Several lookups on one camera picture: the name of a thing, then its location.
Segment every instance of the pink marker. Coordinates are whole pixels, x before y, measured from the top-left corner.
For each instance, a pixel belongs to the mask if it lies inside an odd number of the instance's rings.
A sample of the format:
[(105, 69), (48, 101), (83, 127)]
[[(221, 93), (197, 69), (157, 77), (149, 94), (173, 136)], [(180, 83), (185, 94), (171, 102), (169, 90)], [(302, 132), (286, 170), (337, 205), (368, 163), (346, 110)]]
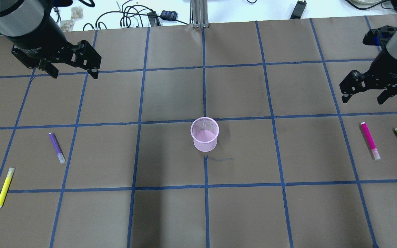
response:
[(365, 137), (367, 138), (367, 143), (368, 146), (370, 146), (371, 152), (373, 153), (373, 157), (375, 157), (375, 160), (381, 159), (381, 157), (379, 156), (378, 149), (376, 149), (375, 142), (373, 141), (370, 131), (368, 130), (367, 124), (363, 122), (361, 123), (361, 127), (364, 131)]

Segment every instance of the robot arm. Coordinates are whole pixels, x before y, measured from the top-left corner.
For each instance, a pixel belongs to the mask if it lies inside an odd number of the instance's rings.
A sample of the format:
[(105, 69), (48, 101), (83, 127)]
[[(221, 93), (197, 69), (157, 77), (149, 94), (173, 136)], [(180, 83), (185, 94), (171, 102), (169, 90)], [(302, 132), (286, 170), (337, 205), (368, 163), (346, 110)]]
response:
[(69, 43), (50, 16), (52, 0), (0, 0), (0, 33), (13, 42), (11, 53), (26, 67), (57, 78), (52, 63), (80, 67), (98, 78), (101, 56), (88, 41)]
[(382, 50), (367, 72), (353, 70), (340, 83), (342, 102), (347, 103), (359, 92), (379, 89), (384, 91), (377, 100), (383, 104), (388, 98), (397, 95), (397, 28), (384, 26), (370, 30), (363, 43), (380, 45)]

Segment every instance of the purple marker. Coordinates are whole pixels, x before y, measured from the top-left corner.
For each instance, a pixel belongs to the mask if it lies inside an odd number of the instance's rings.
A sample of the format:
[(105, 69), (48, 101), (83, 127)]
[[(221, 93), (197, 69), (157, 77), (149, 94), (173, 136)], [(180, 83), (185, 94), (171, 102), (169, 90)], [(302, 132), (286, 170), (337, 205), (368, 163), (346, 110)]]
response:
[(54, 133), (49, 133), (50, 140), (52, 141), (53, 147), (55, 148), (56, 154), (58, 154), (58, 159), (61, 164), (65, 163), (65, 158), (63, 157), (62, 150), (60, 149), (58, 140)]

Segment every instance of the electrical cord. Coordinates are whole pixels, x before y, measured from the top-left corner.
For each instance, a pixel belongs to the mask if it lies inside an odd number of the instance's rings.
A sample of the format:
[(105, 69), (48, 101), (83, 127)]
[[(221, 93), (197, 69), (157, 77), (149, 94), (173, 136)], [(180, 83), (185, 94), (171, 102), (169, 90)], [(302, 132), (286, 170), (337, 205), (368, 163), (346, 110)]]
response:
[(105, 29), (107, 29), (107, 25), (105, 25), (105, 23), (103, 23), (103, 22), (99, 22), (99, 29), (102, 29), (100, 26), (101, 23), (104, 24)]
[[(134, 10), (136, 10), (137, 13), (140, 13), (141, 11), (144, 11), (144, 10), (146, 10), (148, 8), (145, 8), (145, 9), (142, 9), (142, 10), (138, 11), (134, 6), (126, 6), (125, 10), (123, 12), (123, 17), (125, 17), (125, 16), (127, 17), (125, 23), (123, 24), (126, 27), (130, 27), (131, 26), (131, 17), (134, 17), (135, 19), (137, 19), (136, 15), (129, 16), (129, 13), (130, 13), (131, 9), (134, 9)], [(140, 23), (142, 24), (142, 27), (143, 27), (142, 16), (139, 15), (139, 19), (140, 19)]]
[(388, 2), (388, 1), (390, 1), (390, 0), (382, 0), (382, 1), (380, 1), (379, 3), (376, 3), (376, 4), (374, 4), (374, 5), (372, 5), (372, 6), (370, 6), (370, 7), (366, 7), (366, 8), (360, 8), (360, 7), (358, 7), (358, 6), (356, 6), (356, 5), (354, 5), (350, 0), (345, 0), (346, 2), (348, 2), (352, 7), (354, 7), (355, 9), (359, 9), (359, 10), (367, 10), (367, 9), (371, 9), (371, 8), (373, 8), (373, 7), (376, 7), (376, 6), (378, 6), (378, 5), (383, 5), (383, 3), (385, 3), (385, 2)]
[(94, 29), (94, 26), (93, 26), (93, 24), (91, 24), (91, 23), (86, 23), (86, 24), (84, 25), (84, 27), (82, 28), (82, 31), (84, 31), (84, 30), (85, 30), (85, 27), (86, 27), (87, 25), (90, 25), (90, 26), (91, 26), (91, 28), (92, 28), (92, 29)]
[(88, 0), (90, 3), (87, 3), (87, 2), (85, 2), (84, 0), (79, 0), (79, 2), (81, 2), (81, 3), (83, 3), (85, 6), (88, 6), (88, 7), (91, 7), (91, 8), (93, 8), (94, 7), (94, 2), (93, 2), (93, 0)]
[[(110, 14), (110, 13), (124, 13), (123, 11), (108, 11), (108, 12), (105, 12), (105, 13), (103, 13), (103, 14), (101, 14), (99, 17), (98, 17), (98, 19), (96, 20), (96, 22), (94, 23), (94, 26), (96, 27), (96, 28), (98, 28), (98, 24), (99, 24), (99, 19), (102, 17), (102, 16), (104, 16), (104, 15), (106, 15), (106, 14)], [(126, 18), (131, 18), (131, 17), (133, 17), (133, 16), (151, 16), (151, 17), (161, 17), (161, 16), (159, 16), (159, 15), (155, 15), (155, 14), (140, 14), (140, 13), (127, 13), (127, 14), (132, 14), (132, 16), (128, 16), (128, 17), (126, 17)], [(185, 24), (185, 25), (188, 25), (186, 22), (183, 22), (183, 21), (179, 21), (179, 20), (175, 20), (176, 22), (180, 22), (180, 23), (182, 23), (182, 24)]]
[(56, 20), (56, 23), (62, 22), (62, 19), (59, 14), (59, 9), (57, 7), (53, 7), (53, 9), (54, 9), (55, 13), (58, 15), (58, 19)]

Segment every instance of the pink mesh cup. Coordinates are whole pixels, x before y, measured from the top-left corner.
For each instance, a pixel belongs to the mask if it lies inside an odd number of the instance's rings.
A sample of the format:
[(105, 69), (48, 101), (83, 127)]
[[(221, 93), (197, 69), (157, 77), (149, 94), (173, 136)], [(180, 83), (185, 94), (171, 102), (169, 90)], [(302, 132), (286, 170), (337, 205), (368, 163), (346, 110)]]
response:
[(196, 119), (191, 125), (191, 136), (194, 146), (199, 151), (212, 151), (217, 145), (219, 128), (216, 121), (209, 117)]

